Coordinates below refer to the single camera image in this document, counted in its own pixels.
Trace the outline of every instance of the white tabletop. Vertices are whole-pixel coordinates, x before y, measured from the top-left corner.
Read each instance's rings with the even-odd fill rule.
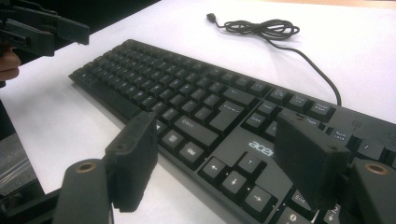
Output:
[[[0,97],[45,192],[62,185],[71,164],[102,158],[123,124],[68,78],[74,70],[128,38],[213,63],[335,103],[327,83],[298,55],[257,37],[228,35],[218,22],[291,21],[301,32],[283,46],[310,57],[338,87],[343,106],[396,123],[396,10],[259,1],[164,0],[72,44],[21,66]],[[234,223],[163,158],[134,214],[116,223]]]

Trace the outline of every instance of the person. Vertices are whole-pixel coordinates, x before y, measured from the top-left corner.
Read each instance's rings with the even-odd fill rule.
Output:
[[[10,80],[20,73],[21,60],[10,47],[2,48],[0,56],[0,81]]]

